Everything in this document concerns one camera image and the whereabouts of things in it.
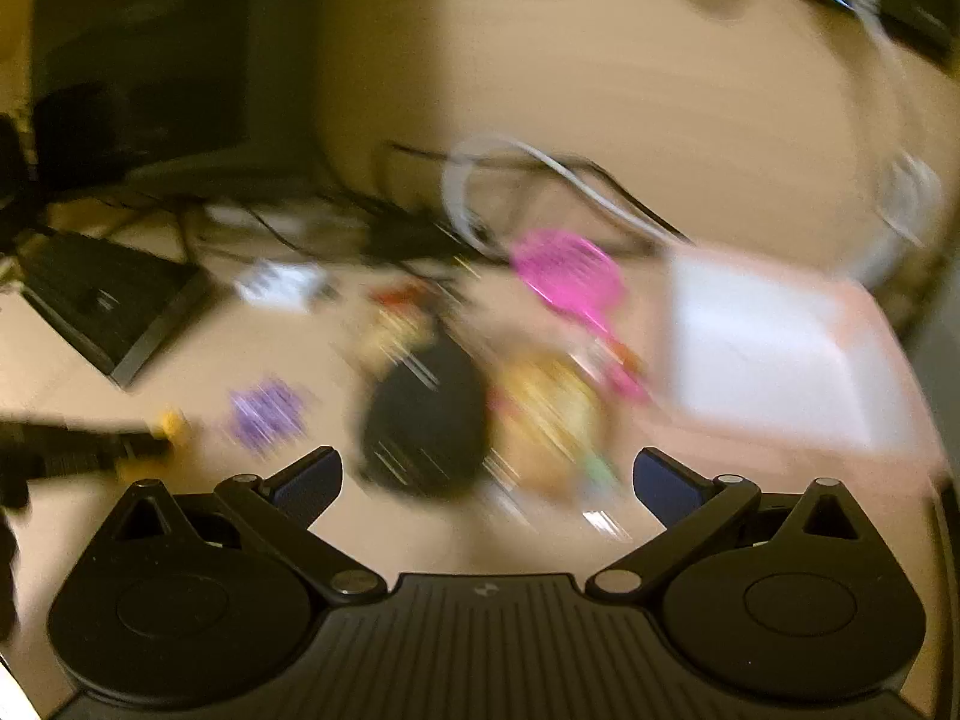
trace desk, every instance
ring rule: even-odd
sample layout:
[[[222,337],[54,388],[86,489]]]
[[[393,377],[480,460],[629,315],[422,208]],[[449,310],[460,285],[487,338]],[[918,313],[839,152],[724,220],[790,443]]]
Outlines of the desk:
[[[165,230],[131,233],[133,242],[174,255]],[[224,282],[240,266],[210,260]],[[629,300],[616,323],[626,343],[642,356],[654,353],[664,269],[655,259],[626,266]],[[334,268],[341,296],[309,316],[250,308],[225,293],[155,363],[130,392],[119,391],[73,351],[18,295],[0,296],[0,408],[10,413],[60,415],[107,424],[157,418],[177,408],[200,424],[191,452],[179,457],[164,480],[174,493],[207,491],[241,471],[268,476],[316,445],[337,447],[349,463],[356,457],[354,426],[360,382],[349,362],[352,343],[368,312],[367,290],[394,279],[388,272]],[[563,322],[541,306],[505,271],[481,271],[464,281],[474,316],[485,333],[522,328],[556,336]],[[227,440],[218,425],[229,408],[229,391],[248,388],[274,374],[308,389],[312,398],[307,435],[267,458],[248,454]],[[946,642],[947,596],[928,476],[942,458],[872,463],[838,453],[802,451],[712,434],[668,415],[657,406],[632,407],[622,415],[613,461],[625,469],[641,447],[654,445],[699,473],[736,472],[769,491],[801,491],[817,476],[845,481],[893,549],[920,594],[928,614],[925,646],[904,687],[904,696],[930,713]],[[70,693],[45,637],[46,614],[64,576],[119,494],[121,485],[100,479],[45,482],[32,488],[32,509],[14,519],[21,546],[16,570],[21,629],[5,647],[14,675],[49,714]],[[621,524],[632,544],[659,533],[659,524],[639,505]],[[632,549],[582,529],[532,533],[486,517],[479,507],[424,506],[361,488],[352,479],[312,530],[371,565],[388,581],[400,571],[569,571],[584,581]]]

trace white cable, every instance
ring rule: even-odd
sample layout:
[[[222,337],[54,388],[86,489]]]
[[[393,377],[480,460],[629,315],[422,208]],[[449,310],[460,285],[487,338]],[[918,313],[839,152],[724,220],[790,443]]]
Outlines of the white cable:
[[[473,248],[482,254],[488,256],[497,255],[493,247],[485,244],[477,237],[473,231],[473,220],[467,202],[467,182],[470,174],[473,172],[476,163],[484,157],[490,155],[493,151],[501,151],[504,146],[516,148],[524,151],[529,156],[544,163],[555,173],[566,179],[572,186],[578,189],[585,197],[595,202],[607,213],[613,215],[618,220],[630,225],[656,241],[672,244],[674,238],[661,229],[658,225],[645,220],[639,215],[632,214],[624,210],[611,199],[600,194],[592,186],[581,180],[572,170],[568,170],[560,162],[555,160],[549,154],[540,151],[539,148],[530,146],[529,143],[518,141],[508,135],[497,135],[494,133],[481,133],[472,135],[454,146],[450,152],[446,164],[443,166],[443,208],[450,217],[450,223],[460,236]]]
[[[911,245],[925,245],[930,223],[943,203],[943,190],[936,172],[910,153],[911,148],[919,149],[922,143],[922,120],[906,69],[877,15],[880,0],[846,2],[877,49],[904,117],[898,153],[891,163],[883,194],[875,204],[883,227],[867,250],[844,267],[845,275],[873,289],[886,281]]]

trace ribbed black surface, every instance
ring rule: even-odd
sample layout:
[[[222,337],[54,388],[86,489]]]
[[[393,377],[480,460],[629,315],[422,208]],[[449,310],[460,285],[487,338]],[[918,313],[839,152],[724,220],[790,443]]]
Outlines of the ribbed black surface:
[[[256,657],[256,653],[246,656]],[[59,720],[150,715],[83,697]],[[645,613],[594,603],[570,577],[403,577],[389,599],[330,613],[280,678],[170,720],[917,720],[884,694],[858,706],[753,703],[691,674]]]

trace pink hairbrush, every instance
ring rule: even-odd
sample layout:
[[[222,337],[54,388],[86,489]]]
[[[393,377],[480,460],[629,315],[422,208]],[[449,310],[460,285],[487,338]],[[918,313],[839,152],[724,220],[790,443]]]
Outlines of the pink hairbrush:
[[[535,230],[514,249],[512,264],[520,278],[547,304],[592,327],[614,352],[621,365],[611,372],[621,394],[640,396],[637,377],[622,360],[626,349],[611,332],[605,312],[623,298],[620,267],[585,238],[563,230]]]

